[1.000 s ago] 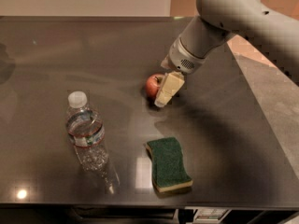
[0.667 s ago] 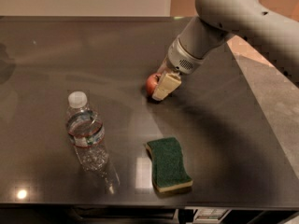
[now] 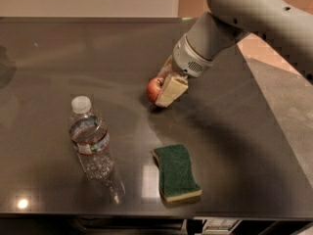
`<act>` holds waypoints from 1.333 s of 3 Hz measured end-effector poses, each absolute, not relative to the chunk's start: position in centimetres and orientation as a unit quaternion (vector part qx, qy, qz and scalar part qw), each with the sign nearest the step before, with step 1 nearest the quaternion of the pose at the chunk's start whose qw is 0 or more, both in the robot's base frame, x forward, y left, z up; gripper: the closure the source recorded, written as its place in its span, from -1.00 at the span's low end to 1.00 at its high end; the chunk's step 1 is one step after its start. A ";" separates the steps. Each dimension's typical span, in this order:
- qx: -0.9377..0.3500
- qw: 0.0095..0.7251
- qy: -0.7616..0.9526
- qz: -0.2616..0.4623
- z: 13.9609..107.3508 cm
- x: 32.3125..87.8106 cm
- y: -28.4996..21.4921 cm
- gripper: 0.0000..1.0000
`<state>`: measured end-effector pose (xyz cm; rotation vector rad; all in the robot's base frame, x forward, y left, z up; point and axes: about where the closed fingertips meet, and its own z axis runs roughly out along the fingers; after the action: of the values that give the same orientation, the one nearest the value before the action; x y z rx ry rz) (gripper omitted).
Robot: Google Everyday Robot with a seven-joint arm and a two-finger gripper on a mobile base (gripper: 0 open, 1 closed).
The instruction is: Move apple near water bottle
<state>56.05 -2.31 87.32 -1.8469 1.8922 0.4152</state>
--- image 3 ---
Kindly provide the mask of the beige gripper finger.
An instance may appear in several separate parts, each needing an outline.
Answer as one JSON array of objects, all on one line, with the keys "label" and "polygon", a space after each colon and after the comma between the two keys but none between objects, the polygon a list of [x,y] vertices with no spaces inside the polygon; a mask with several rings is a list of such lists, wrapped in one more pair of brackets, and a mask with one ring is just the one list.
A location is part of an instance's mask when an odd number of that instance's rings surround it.
[{"label": "beige gripper finger", "polygon": [[188,89],[188,78],[185,75],[169,74],[156,98],[156,105],[167,108]]},{"label": "beige gripper finger", "polygon": [[173,74],[173,69],[172,69],[172,57],[169,57],[162,68],[159,70],[157,77],[166,79],[169,75]]}]

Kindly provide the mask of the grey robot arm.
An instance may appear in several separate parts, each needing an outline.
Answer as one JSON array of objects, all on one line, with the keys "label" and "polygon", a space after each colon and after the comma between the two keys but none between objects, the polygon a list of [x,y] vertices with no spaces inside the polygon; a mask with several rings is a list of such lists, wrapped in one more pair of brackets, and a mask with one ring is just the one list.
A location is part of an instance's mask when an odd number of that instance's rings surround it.
[{"label": "grey robot arm", "polygon": [[313,15],[284,0],[206,0],[209,10],[175,44],[147,85],[149,100],[168,107],[188,89],[188,80],[210,69],[227,48],[253,33],[305,78],[313,74]]}]

